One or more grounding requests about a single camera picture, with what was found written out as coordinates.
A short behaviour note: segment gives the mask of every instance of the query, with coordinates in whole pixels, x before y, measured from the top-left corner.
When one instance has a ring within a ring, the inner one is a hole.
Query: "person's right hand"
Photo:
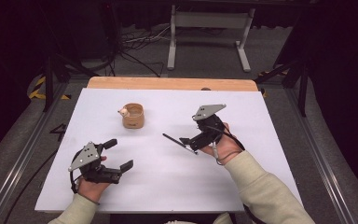
[[[224,123],[224,125],[226,126],[225,132],[228,133],[228,124]],[[219,143],[216,145],[216,148],[217,154],[219,155],[219,158],[217,160],[222,165],[225,165],[242,152],[242,149],[237,145],[237,143],[225,134],[222,134],[222,137]],[[201,151],[213,156],[213,148],[211,146],[203,147]]]

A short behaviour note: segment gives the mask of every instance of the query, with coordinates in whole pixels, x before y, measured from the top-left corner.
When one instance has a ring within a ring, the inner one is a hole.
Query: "table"
[[[212,91],[199,91],[205,87]],[[144,106],[145,126],[128,130],[116,111],[134,99]],[[120,184],[107,189],[99,212],[243,212],[234,183],[214,158],[203,153],[195,156],[162,136],[195,136],[199,130],[191,116],[200,103],[222,101],[227,107],[217,115],[231,124],[231,131],[247,150],[301,201],[264,100],[252,80],[93,77],[77,101],[35,210],[64,210],[72,200],[67,168],[75,153],[90,140],[98,144],[114,136],[118,144],[103,152],[111,158],[104,164],[115,168],[134,160],[134,167],[121,177]]]

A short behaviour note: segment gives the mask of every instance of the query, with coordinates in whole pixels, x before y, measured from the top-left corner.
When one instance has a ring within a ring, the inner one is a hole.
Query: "sleeve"
[[[72,203],[69,204],[65,211],[48,224],[90,224],[96,210],[96,203],[79,194],[75,194]]]
[[[225,165],[240,192],[242,202],[266,223],[314,223],[286,185],[266,172],[243,151]]]

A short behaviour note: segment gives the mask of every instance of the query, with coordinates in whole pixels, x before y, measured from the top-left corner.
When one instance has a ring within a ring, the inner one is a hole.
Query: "person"
[[[225,126],[225,132],[229,133],[228,124],[225,123]],[[314,223],[290,189],[276,175],[265,171],[253,156],[242,150],[233,139],[223,134],[216,148],[218,161],[230,173],[239,190],[241,201],[255,217],[265,223]],[[211,146],[204,147],[201,151],[214,155]],[[75,194],[72,203],[49,224],[91,223],[98,201],[108,186],[106,183],[96,184],[80,179],[78,194]],[[186,223],[189,222],[174,221],[168,224]],[[224,213],[217,217],[213,224],[231,223],[228,213]]]

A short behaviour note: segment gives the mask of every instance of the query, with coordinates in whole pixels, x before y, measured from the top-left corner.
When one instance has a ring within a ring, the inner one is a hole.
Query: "white metal stand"
[[[168,70],[175,67],[176,52],[176,27],[211,27],[211,28],[228,28],[243,29],[241,41],[236,41],[237,51],[240,56],[243,71],[250,72],[251,67],[243,49],[246,38],[251,28],[252,19],[255,9],[252,8],[248,13],[204,13],[204,12],[181,12],[176,11],[176,7],[172,6],[171,15],[171,43],[170,52],[168,54]]]

